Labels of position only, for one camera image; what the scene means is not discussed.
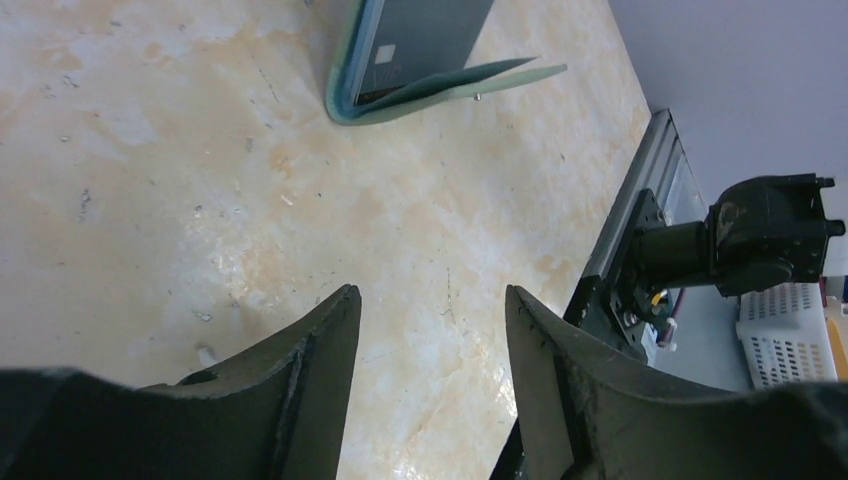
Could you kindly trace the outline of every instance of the table surface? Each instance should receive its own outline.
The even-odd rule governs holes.
[[[606,0],[498,1],[470,63],[568,72],[339,127],[344,11],[0,3],[0,365],[175,382],[353,283],[339,477],[488,475],[515,418],[504,288],[564,310],[648,108]]]

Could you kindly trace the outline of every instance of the white plastic basket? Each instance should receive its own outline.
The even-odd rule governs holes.
[[[836,380],[816,283],[784,283],[742,295],[736,334],[757,389]]]

